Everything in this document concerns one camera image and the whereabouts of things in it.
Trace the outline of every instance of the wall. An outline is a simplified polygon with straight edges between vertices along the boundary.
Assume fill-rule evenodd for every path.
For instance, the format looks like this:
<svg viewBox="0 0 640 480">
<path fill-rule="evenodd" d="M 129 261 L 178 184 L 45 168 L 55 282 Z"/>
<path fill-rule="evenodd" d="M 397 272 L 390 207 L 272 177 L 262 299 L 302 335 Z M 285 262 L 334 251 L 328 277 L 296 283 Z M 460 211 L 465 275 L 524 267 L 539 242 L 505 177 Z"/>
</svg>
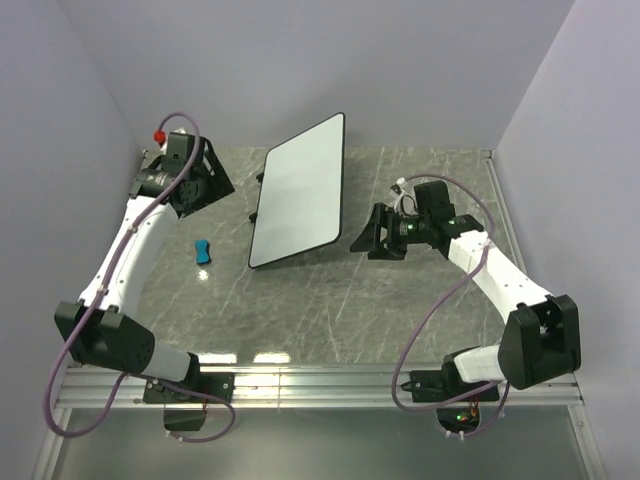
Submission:
<svg viewBox="0 0 640 480">
<path fill-rule="evenodd" d="M 62 346 L 53 312 L 106 254 L 137 149 L 60 6 L 0 3 L 0 465 L 22 480 Z"/>
<path fill-rule="evenodd" d="M 533 277 L 581 310 L 578 381 L 611 479 L 637 478 L 640 3 L 577 0 L 498 148 Z"/>
<path fill-rule="evenodd" d="M 236 146 L 344 111 L 351 145 L 495 148 L 573 0 L 60 3 L 140 141 L 176 109 Z"/>
</svg>

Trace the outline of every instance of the white board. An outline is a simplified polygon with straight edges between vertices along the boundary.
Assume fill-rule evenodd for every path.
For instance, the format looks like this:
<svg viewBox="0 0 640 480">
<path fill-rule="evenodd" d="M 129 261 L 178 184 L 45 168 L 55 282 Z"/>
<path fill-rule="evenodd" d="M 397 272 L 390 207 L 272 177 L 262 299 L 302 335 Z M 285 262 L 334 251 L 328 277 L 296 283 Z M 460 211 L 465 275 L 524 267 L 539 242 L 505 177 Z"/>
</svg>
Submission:
<svg viewBox="0 0 640 480">
<path fill-rule="evenodd" d="M 338 113 L 269 150 L 249 267 L 340 238 L 344 131 L 345 116 Z"/>
</svg>

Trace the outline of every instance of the blue object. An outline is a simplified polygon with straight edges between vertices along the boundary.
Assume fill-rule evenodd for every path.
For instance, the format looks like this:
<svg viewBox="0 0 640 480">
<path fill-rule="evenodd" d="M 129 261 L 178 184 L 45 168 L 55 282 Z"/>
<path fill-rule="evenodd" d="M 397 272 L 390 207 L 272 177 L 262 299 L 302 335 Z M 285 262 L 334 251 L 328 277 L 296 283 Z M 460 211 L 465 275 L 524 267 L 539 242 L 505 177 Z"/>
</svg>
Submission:
<svg viewBox="0 0 640 480">
<path fill-rule="evenodd" d="M 196 263 L 198 265 L 206 265 L 211 263 L 209 256 L 209 240 L 196 240 Z"/>
</svg>

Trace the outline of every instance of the marble tabletop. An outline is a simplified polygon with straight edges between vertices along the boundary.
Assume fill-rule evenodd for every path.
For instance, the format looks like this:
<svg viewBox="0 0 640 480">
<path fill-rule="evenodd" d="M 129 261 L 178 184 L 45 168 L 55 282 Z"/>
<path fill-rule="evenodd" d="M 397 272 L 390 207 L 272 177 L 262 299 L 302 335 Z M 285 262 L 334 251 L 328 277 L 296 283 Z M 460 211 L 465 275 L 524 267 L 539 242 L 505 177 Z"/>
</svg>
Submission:
<svg viewBox="0 0 640 480">
<path fill-rule="evenodd" d="M 402 262 L 349 253 L 371 208 L 391 199 L 398 177 L 418 172 L 462 181 L 490 207 L 495 242 L 509 257 L 506 229 L 480 150 L 347 148 L 341 239 L 330 246 L 251 270 L 247 259 L 266 148 L 217 149 L 236 192 L 181 220 L 167 237 L 145 285 L 137 320 L 203 361 L 325 365 L 393 363 L 429 306 L 462 272 L 435 250 L 411 246 Z M 486 223 L 479 208 L 450 186 L 458 213 Z M 212 263 L 195 263 L 207 239 Z M 432 318 L 409 356 L 440 362 L 450 352 L 499 341 L 503 323 L 473 284 Z"/>
</svg>

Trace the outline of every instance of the gray wall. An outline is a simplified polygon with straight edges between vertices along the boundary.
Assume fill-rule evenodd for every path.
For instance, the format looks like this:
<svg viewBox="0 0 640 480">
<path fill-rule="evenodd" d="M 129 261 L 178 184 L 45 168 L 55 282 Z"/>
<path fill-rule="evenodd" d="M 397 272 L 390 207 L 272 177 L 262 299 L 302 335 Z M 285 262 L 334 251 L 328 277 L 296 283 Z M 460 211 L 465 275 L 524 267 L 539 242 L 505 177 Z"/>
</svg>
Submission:
<svg viewBox="0 0 640 480">
<path fill-rule="evenodd" d="M 175 109 L 244 146 L 344 111 L 351 145 L 495 148 L 573 0 L 60 3 L 140 141 Z"/>
<path fill-rule="evenodd" d="M 22 480 L 62 346 L 53 312 L 101 263 L 137 153 L 60 6 L 0 4 L 0 476 Z"/>
<path fill-rule="evenodd" d="M 578 381 L 611 479 L 638 478 L 640 3 L 577 0 L 498 148 L 533 277 L 581 309 Z"/>
</svg>

